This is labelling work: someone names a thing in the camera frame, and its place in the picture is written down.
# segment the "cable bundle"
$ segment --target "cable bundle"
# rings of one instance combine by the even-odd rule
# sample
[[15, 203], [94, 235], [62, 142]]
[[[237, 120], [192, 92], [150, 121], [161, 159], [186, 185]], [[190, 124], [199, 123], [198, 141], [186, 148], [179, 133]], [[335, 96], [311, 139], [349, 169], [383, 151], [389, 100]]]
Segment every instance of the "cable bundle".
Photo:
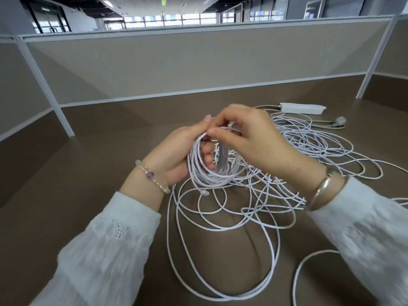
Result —
[[[340, 174], [343, 176], [345, 175], [352, 175], [358, 176], [364, 179], [379, 179], [383, 176], [383, 170], [379, 163], [388, 164], [398, 168], [405, 173], [408, 173], [408, 170], [405, 170], [395, 164], [391, 164], [381, 160], [373, 160], [370, 159], [363, 154], [359, 154], [355, 152], [353, 149], [353, 144], [342, 138], [339, 135], [328, 133], [320, 130], [314, 130], [313, 121], [306, 115], [298, 114], [298, 118], [293, 117], [293, 114], [290, 116], [282, 113], [280, 111], [274, 109], [266, 109], [270, 112], [271, 120], [275, 123], [278, 130], [282, 133], [282, 135], [286, 138], [286, 140], [300, 152], [307, 154], [317, 161], [334, 166]], [[200, 137], [197, 138], [190, 155], [188, 157], [188, 170], [190, 172], [190, 178], [187, 179], [184, 183], [181, 184], [178, 191], [176, 191], [176, 185], [173, 185], [173, 190], [170, 196], [169, 205], [167, 209], [167, 251], [169, 254], [169, 259], [171, 266], [177, 276], [177, 278], [181, 281], [181, 283], [194, 295], [210, 300], [210, 301], [231, 301], [231, 300], [245, 300], [252, 298], [253, 296], [262, 292], [264, 288], [269, 284], [270, 280], [273, 276], [274, 268], [278, 262], [279, 251], [280, 251], [280, 235], [279, 230], [281, 229], [289, 229], [291, 228], [296, 222], [296, 210], [302, 210], [305, 204], [305, 199], [299, 195], [299, 193], [293, 193], [286, 186], [286, 182], [280, 180], [276, 177], [270, 176], [269, 174], [263, 174], [261, 170], [253, 167], [252, 165], [246, 163], [242, 157], [236, 153], [234, 150], [229, 150], [227, 146], [223, 144], [216, 144], [215, 150], [215, 162], [217, 164], [217, 168], [215, 171], [208, 170], [205, 166], [203, 160], [201, 159], [200, 155], [200, 142], [201, 139], [206, 135], [204, 133]], [[347, 157], [349, 160], [344, 162], [338, 162], [335, 160], [339, 160], [340, 157]], [[360, 172], [352, 172], [346, 169], [344, 166], [349, 163], [357, 163], [361, 167]], [[367, 162], [374, 165], [378, 170], [377, 176], [365, 176], [366, 167], [364, 164]], [[183, 192], [183, 187], [186, 183], [191, 180], [194, 185], [193, 189], [186, 190]], [[248, 207], [244, 207], [241, 211], [231, 211], [226, 208], [227, 204], [227, 192], [225, 188], [232, 187], [232, 186], [239, 186], [245, 187], [249, 190], [249, 202]], [[215, 190], [222, 189], [224, 194], [224, 201], [221, 202], [217, 197]], [[187, 208], [182, 203], [182, 198], [184, 195], [191, 191], [198, 190], [200, 192], [200, 197], [197, 201], [197, 209], [193, 210], [191, 208]], [[209, 191], [212, 192], [217, 204], [218, 209], [211, 212], [203, 212], [200, 209], [200, 200], [201, 197], [204, 195], [209, 195]], [[273, 203], [268, 202], [269, 198], [276, 198], [283, 201], [283, 205], [276, 205]], [[252, 198], [256, 199], [255, 204], [252, 202]], [[408, 204], [408, 198], [395, 198], [396, 201], [403, 201], [401, 205]], [[172, 202], [176, 204], [176, 223], [178, 232], [180, 234], [181, 241], [183, 243], [184, 249], [186, 251], [187, 257], [190, 261], [191, 267], [193, 268], [194, 272], [196, 273], [197, 277], [201, 280], [201, 282], [211, 290], [217, 297], [210, 297], [204, 294], [201, 294], [191, 288], [179, 275], [176, 270], [176, 267], [173, 263], [170, 247], [169, 247], [169, 217], [170, 217], [170, 207]], [[227, 212], [234, 215], [242, 216], [242, 219], [235, 225], [229, 227], [223, 227], [218, 224], [215, 224], [209, 221], [206, 218], [206, 215], [211, 215], [219, 212]], [[188, 217], [188, 213], [190, 214], [198, 214], [201, 218], [209, 225], [209, 227], [202, 226], [191, 218]], [[259, 213], [266, 213], [268, 214], [273, 224], [265, 223], [261, 221], [259, 217]], [[293, 217], [292, 222], [286, 226], [278, 225], [274, 214], [277, 213], [290, 213]], [[264, 279], [256, 285], [252, 290], [248, 292], [242, 293], [240, 295], [227, 295], [222, 292], [219, 292], [215, 288], [213, 288], [210, 284], [208, 284], [204, 278], [200, 275], [198, 270], [196, 269], [193, 260], [188, 252], [186, 243], [184, 241], [180, 222], [179, 222], [179, 215], [185, 217], [192, 225], [198, 226], [199, 228], [207, 231], [213, 232], [220, 232], [220, 231], [227, 231], [232, 230], [235, 228], [239, 228], [245, 225], [248, 221], [253, 221], [259, 224], [265, 234], [266, 240], [268, 242], [269, 248], [271, 250], [271, 268], [268, 271], [267, 275]], [[267, 232], [267, 228], [273, 228], [276, 230], [277, 234], [277, 246], [274, 249], [270, 237]], [[293, 290], [292, 290], [292, 299], [293, 304], [296, 306], [296, 299], [295, 299], [295, 290], [296, 290], [296, 283], [297, 277], [299, 275], [300, 269], [304, 262], [308, 260], [310, 257], [314, 255], [318, 255], [320, 253], [326, 252], [335, 252], [334, 250], [324, 250], [314, 252], [307, 257], [305, 257], [302, 262], [299, 264], [295, 278], [293, 281]]]

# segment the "white shirt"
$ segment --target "white shirt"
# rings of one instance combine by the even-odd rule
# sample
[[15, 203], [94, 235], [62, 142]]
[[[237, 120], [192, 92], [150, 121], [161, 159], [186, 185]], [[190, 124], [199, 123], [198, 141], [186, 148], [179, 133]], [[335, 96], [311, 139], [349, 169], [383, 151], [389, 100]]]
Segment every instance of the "white shirt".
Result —
[[[309, 216], [382, 304], [408, 304], [408, 210], [351, 177]], [[116, 192], [61, 250], [54, 277], [31, 306], [133, 305], [160, 217]]]

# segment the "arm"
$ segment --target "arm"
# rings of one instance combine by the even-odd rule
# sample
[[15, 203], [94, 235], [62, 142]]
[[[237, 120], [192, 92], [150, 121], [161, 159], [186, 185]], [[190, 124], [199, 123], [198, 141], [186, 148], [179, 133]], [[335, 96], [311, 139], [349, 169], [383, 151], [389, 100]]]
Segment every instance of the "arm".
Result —
[[[242, 136], [219, 128], [235, 121]], [[307, 200], [326, 167], [294, 149], [265, 111], [233, 104], [215, 117], [207, 134], [249, 163], [293, 185]], [[408, 301], [408, 210], [351, 177], [335, 174], [309, 212], [360, 282], [385, 305]]]
[[[185, 157], [210, 120], [173, 131], [146, 156], [145, 165], [168, 185], [186, 177]], [[201, 149], [213, 169], [213, 144], [203, 142]], [[163, 196], [144, 172], [132, 170], [102, 213], [61, 250], [54, 277], [31, 305], [133, 305]]]

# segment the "person's right hand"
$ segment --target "person's right hand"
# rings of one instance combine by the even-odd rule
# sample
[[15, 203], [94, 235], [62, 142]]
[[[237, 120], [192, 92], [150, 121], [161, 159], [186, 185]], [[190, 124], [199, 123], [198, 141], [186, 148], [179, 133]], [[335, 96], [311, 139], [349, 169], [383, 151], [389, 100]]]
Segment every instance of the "person's right hand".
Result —
[[[221, 129], [236, 122], [242, 135]], [[285, 178], [293, 164], [303, 154], [294, 149], [264, 110], [240, 104], [223, 109], [208, 126], [207, 135], [234, 148], [244, 159], [264, 172]]]

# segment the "sleeve cuff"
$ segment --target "sleeve cuff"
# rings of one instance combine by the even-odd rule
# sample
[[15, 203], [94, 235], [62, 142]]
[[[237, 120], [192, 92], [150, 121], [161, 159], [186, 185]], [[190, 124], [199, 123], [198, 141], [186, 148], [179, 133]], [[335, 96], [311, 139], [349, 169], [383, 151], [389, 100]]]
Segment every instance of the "sleeve cuff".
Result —
[[155, 234], [161, 215], [138, 201], [116, 192], [102, 214], [116, 219], [135, 231]]
[[354, 177], [349, 177], [343, 189], [327, 205], [308, 215], [323, 233], [333, 241], [344, 229], [359, 221], [373, 210], [374, 190]]

